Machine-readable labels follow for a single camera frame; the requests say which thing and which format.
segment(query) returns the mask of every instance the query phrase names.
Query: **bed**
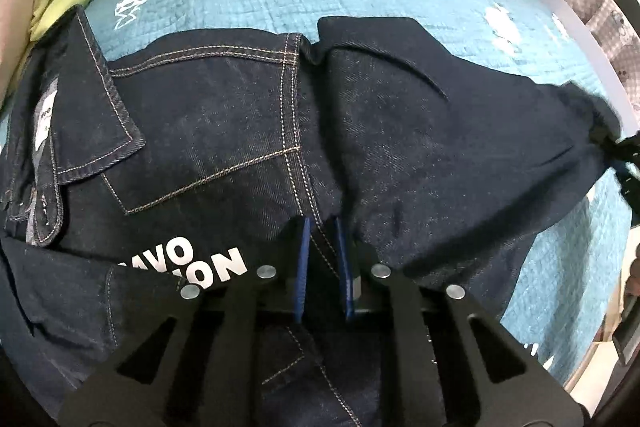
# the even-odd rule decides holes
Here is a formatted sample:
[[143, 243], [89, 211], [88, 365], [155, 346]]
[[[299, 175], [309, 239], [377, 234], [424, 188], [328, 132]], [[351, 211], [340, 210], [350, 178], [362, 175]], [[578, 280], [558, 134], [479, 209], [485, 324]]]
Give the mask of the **bed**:
[[[621, 113], [625, 132], [635, 132], [625, 100], [615, 86], [601, 81], [598, 58], [585, 54], [584, 33], [565, 25], [558, 15], [562, 5], [550, 7], [556, 1], [93, 0], [86, 13], [107, 60], [167, 33], [195, 28], [302, 32], [313, 41], [322, 16], [412, 17], [459, 57], [538, 83], [572, 80], [608, 98]], [[602, 321], [630, 219], [608, 172], [589, 198], [538, 236], [522, 268], [502, 323], [560, 382], [580, 363]]]

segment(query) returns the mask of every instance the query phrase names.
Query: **gray checkered fabric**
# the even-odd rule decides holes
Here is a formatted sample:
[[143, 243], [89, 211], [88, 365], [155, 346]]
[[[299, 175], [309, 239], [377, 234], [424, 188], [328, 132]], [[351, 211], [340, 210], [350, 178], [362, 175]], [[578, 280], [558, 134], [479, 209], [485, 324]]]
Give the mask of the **gray checkered fabric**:
[[640, 123], [640, 39], [613, 0], [565, 0], [596, 39]]

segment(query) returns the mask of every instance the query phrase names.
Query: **dark blue denim jacket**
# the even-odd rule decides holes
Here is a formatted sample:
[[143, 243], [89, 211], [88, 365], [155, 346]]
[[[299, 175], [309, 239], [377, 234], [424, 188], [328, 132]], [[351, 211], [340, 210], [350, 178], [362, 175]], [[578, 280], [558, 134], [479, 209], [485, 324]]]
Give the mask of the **dark blue denim jacket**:
[[342, 323], [330, 218], [499, 316], [536, 234], [607, 168], [590, 130], [616, 118], [575, 86], [456, 58], [410, 19], [318, 29], [181, 32], [107, 63], [75, 8], [36, 45], [2, 152], [0, 338], [50, 414], [157, 312], [140, 303], [294, 255], [302, 214], [305, 327], [260, 332], [257, 419], [378, 425], [384, 339]]

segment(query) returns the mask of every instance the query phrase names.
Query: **silver screw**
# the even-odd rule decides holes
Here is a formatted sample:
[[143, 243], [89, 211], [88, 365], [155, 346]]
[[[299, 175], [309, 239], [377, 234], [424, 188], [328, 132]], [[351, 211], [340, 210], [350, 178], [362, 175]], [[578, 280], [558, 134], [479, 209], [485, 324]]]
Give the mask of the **silver screw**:
[[195, 284], [188, 284], [187, 286], [183, 286], [180, 290], [180, 296], [183, 299], [194, 299], [198, 295], [200, 295], [200, 287]]
[[465, 296], [465, 289], [457, 284], [447, 286], [447, 295], [456, 301], [459, 301]]
[[277, 270], [270, 264], [264, 264], [257, 269], [256, 273], [260, 279], [272, 279], [276, 277]]
[[378, 279], [386, 279], [391, 275], [391, 269], [386, 264], [374, 264], [371, 267], [371, 274]]

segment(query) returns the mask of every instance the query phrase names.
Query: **white tag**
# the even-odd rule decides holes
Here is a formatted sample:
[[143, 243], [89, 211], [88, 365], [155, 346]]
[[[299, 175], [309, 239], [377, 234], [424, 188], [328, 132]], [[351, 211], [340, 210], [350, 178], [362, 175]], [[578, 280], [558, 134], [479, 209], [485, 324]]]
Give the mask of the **white tag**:
[[42, 142], [49, 136], [49, 128], [51, 127], [51, 114], [53, 112], [53, 101], [56, 99], [56, 89], [42, 102], [42, 109], [40, 110], [40, 116], [38, 117], [38, 127], [36, 130], [36, 151], [42, 145]]

